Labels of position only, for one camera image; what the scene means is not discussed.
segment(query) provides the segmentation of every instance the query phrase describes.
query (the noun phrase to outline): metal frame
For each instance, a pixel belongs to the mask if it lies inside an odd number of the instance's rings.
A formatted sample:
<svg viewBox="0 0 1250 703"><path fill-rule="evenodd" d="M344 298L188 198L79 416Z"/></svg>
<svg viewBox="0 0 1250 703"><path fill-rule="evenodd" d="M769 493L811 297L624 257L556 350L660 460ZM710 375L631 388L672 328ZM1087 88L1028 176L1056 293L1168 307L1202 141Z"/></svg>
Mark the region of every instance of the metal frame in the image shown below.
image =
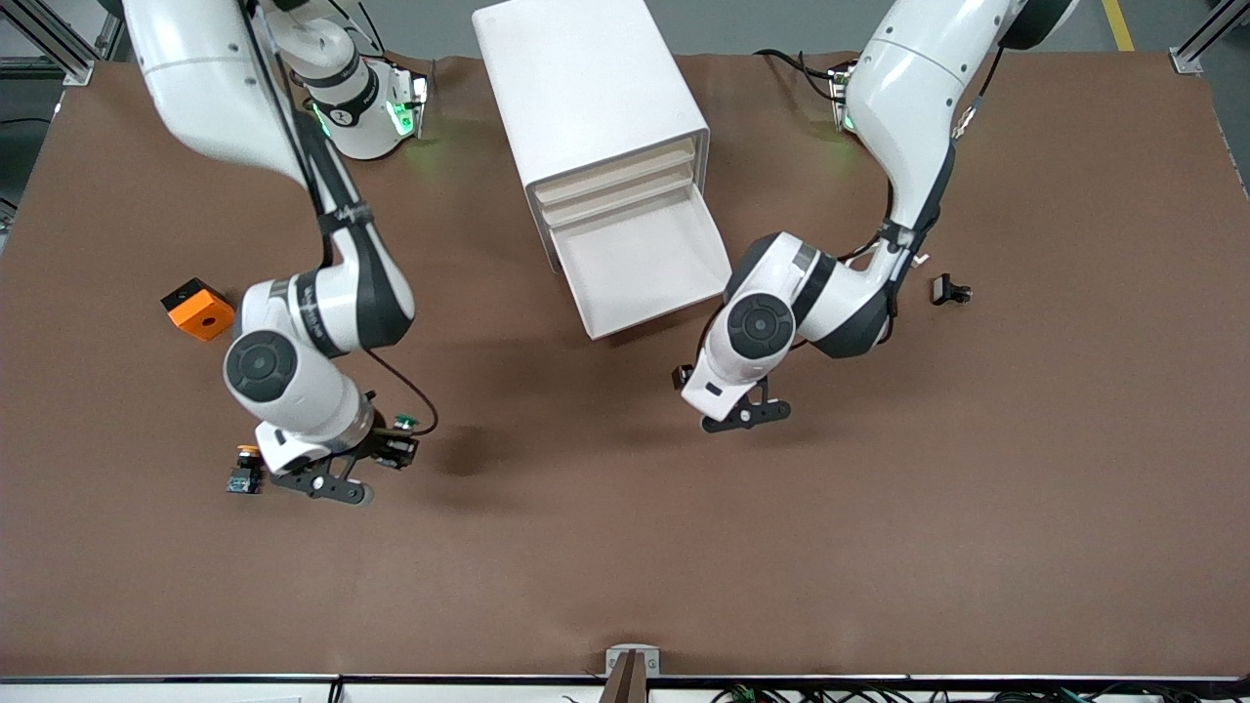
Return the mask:
<svg viewBox="0 0 1250 703"><path fill-rule="evenodd" d="M1198 31L1192 34L1180 46L1168 50L1171 54L1172 68L1176 73L1185 75L1202 74L1202 53L1206 51L1215 40L1229 33L1236 24L1250 19L1250 0L1220 0L1211 14L1206 16Z"/></svg>
<svg viewBox="0 0 1250 703"><path fill-rule="evenodd" d="M121 20L110 15L95 44L88 44L42 0L0 0L0 15L65 73L65 85L90 83L95 61L111 59L124 36Z"/></svg>
<svg viewBox="0 0 1250 703"><path fill-rule="evenodd" d="M436 684L436 685L602 685L596 674L168 674L168 675L42 675L0 677L4 684L90 684L90 683L340 683L350 684ZM715 688L731 683L756 683L770 688L786 685L836 685L839 682L871 682L889 684L899 690L961 690L996 693L1011 689L1045 688L1056 684L1075 693L1096 693L1108 684L1141 682L1190 690L1200 698L1210 697L1214 688L1224 693L1250 695L1246 677L1148 677L1148 675L1061 675L1061 674L661 674L649 680L656 688Z"/></svg>

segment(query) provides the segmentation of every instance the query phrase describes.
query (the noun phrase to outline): brown table surface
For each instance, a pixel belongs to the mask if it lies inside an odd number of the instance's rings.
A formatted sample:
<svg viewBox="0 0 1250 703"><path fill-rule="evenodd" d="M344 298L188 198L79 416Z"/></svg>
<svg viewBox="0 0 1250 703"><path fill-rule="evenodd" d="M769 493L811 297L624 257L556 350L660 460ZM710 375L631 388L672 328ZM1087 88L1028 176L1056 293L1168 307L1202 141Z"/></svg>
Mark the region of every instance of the brown table surface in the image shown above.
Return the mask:
<svg viewBox="0 0 1250 703"><path fill-rule="evenodd" d="M884 176L792 71L680 65L731 258L869 236ZM225 493L229 343L159 303L314 265L304 193L178 144L132 65L68 91L0 260L0 672L570 673L622 640L671 673L1250 668L1250 205L1201 80L1008 56L894 339L795 353L792 419L722 435L669 380L714 303L588 340L481 63L435 81L426 141L351 164L418 298L385 355L444 423L358 469L364 509ZM942 271L970 305L926 303Z"/></svg>

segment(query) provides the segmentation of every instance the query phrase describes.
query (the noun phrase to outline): orange cube with hole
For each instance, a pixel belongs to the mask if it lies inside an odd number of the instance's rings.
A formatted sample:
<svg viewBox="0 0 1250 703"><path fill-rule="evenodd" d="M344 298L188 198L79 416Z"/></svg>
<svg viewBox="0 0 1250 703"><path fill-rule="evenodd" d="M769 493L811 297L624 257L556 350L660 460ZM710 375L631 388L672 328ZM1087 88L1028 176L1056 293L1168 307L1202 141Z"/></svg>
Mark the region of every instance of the orange cube with hole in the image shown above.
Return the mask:
<svg viewBox="0 0 1250 703"><path fill-rule="evenodd" d="M234 308L198 278L161 298L169 319L178 329L208 341L234 324Z"/></svg>

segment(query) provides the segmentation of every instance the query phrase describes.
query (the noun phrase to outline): black strap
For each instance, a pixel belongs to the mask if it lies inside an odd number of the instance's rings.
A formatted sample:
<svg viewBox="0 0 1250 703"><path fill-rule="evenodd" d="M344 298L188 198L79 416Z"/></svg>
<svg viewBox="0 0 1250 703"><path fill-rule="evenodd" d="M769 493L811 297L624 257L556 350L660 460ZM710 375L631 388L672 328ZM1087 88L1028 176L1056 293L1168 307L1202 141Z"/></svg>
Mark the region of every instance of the black strap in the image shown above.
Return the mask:
<svg viewBox="0 0 1250 703"><path fill-rule="evenodd" d="M312 100L318 110L339 126L356 126L360 123L360 115L365 114L374 101L378 99L378 90L381 81L378 74L369 69L369 80L365 83L365 89L360 91L359 95L348 100L346 103L322 103L321 100Z"/></svg>
<svg viewBox="0 0 1250 703"><path fill-rule="evenodd" d="M802 285L799 298L790 306L794 310L794 323L796 325L801 325L802 320L808 318L808 313L811 311L811 308L816 304L816 299L820 298L820 293L825 289L825 284L829 283L829 276L834 275L835 265L838 265L838 259L824 251L820 253L820 258L816 259L816 266L811 270L811 278Z"/></svg>

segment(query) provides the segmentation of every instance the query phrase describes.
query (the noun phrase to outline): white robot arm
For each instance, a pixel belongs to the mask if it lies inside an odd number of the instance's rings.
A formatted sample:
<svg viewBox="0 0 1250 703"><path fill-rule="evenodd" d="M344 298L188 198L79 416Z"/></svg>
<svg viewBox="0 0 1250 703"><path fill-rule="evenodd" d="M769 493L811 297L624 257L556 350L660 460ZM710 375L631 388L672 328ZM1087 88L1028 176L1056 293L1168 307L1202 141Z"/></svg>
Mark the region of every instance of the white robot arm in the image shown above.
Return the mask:
<svg viewBox="0 0 1250 703"><path fill-rule="evenodd" d="M128 0L125 10L170 133L206 156L284 174L319 206L321 266L246 291L222 375L262 420L256 440L275 483L362 503L368 487L346 478L355 459L400 468L424 433L410 423L388 429L371 395L329 359L399 341L415 316L412 291L322 130L275 88L268 36L252 28L259 18L249 20L238 0ZM338 477L329 470L336 457L349 462Z"/></svg>
<svg viewBox="0 0 1250 703"><path fill-rule="evenodd" d="M846 116L890 181L890 205L868 268L855 270L794 235L755 241L725 289L696 364L681 368L681 397L704 429L784 419L789 405L746 394L799 334L832 358L889 338L895 295L939 215L955 164L955 104L990 46L1029 49L1079 0L898 0L846 86Z"/></svg>

